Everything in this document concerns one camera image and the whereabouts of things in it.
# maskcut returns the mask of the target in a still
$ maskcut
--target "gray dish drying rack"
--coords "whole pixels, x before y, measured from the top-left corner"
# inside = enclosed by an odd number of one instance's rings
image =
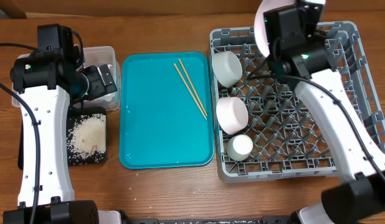
[[[357,27],[352,22],[322,22],[327,33],[326,48],[335,56],[345,91],[374,142],[385,153],[385,119],[375,91]],[[236,96],[246,105],[249,123],[228,135],[214,119],[217,171],[223,182],[253,182],[290,177],[336,175],[328,146],[305,105],[289,86],[268,78],[246,80],[264,59],[255,45],[254,28],[215,29],[210,34],[209,63],[214,54],[233,51],[240,58],[243,75],[225,88],[211,69],[213,108],[219,98]],[[260,71],[269,75],[268,70]],[[242,162],[227,155],[227,142],[238,134],[252,138],[254,149]]]

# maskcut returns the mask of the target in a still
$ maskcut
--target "wooden chopstick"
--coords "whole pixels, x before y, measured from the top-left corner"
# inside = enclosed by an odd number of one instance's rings
[[[190,90],[190,87],[188,87],[188,84],[186,83],[186,81],[185,81],[183,75],[181,74],[181,72],[180,72],[178,66],[176,65],[176,63],[173,63],[173,65],[174,65],[174,67],[176,68],[176,70],[178,71],[178,73],[179,73],[179,75],[180,75],[180,78],[183,80],[185,86],[187,87],[188,92],[190,92],[190,95],[191,95],[192,98],[194,99],[195,104],[197,104],[197,107],[199,108],[199,110],[201,111],[202,115],[203,115],[204,118],[206,119],[206,116],[205,116],[204,112],[202,111],[201,107],[199,106],[199,104],[198,104],[198,102],[197,102],[197,99],[195,99],[195,96],[193,95],[192,91]]]
[[[185,74],[186,74],[186,76],[187,76],[188,82],[190,83],[190,85],[191,85],[191,87],[192,87],[192,90],[194,90],[194,93],[195,93],[195,95],[197,96],[197,99],[198,99],[199,104],[201,105],[202,109],[204,110],[205,115],[207,116],[205,107],[204,107],[204,105],[202,104],[201,99],[199,98],[198,93],[197,93],[197,91],[195,90],[194,85],[193,85],[193,83],[192,83],[192,81],[191,81],[191,79],[190,79],[190,76],[188,75],[187,70],[186,70],[186,68],[184,67],[183,63],[181,62],[181,59],[180,59],[180,58],[179,58],[179,62],[180,62],[181,66],[182,66],[182,68],[183,68],[183,70],[184,70],[184,72],[185,72]]]

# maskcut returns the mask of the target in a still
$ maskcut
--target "blue tray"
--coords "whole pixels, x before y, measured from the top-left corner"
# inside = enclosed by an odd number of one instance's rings
[[[208,114],[174,68],[181,59]],[[207,59],[199,52],[139,54],[123,62],[119,159],[129,169],[202,166],[214,155]]]

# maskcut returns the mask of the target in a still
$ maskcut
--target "white cup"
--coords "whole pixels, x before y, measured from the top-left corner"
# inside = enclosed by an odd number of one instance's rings
[[[216,117],[227,134],[235,134],[248,124],[248,111],[238,97],[220,98],[216,105]]]
[[[253,147],[254,143],[251,138],[240,134],[231,138],[227,143],[227,155],[235,161],[243,161],[249,157]]]
[[[229,88],[242,77],[242,66],[238,57],[230,51],[212,56],[213,72],[224,87]]]

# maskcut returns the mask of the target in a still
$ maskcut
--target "wooden table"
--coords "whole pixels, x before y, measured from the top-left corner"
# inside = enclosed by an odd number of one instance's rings
[[[324,20],[349,20],[358,26],[385,115],[385,12],[328,12]],[[199,51],[207,55],[211,30],[252,26],[253,21],[253,14],[1,20],[0,42],[37,46],[36,27],[59,23],[75,29],[86,47],[112,46],[122,63],[138,53]],[[9,71],[15,59],[27,52],[0,48],[0,81],[6,86],[11,86]],[[318,201],[322,190],[338,185],[337,178],[322,177],[224,184],[217,176],[216,159],[204,167],[128,170],[118,158],[120,112],[110,112],[108,120],[107,162],[69,169],[76,199],[92,199],[99,209],[123,209],[132,218],[160,219],[289,215]],[[0,90],[0,223],[3,211],[16,209],[21,187],[20,126],[19,109]],[[385,223],[385,213],[367,222]]]

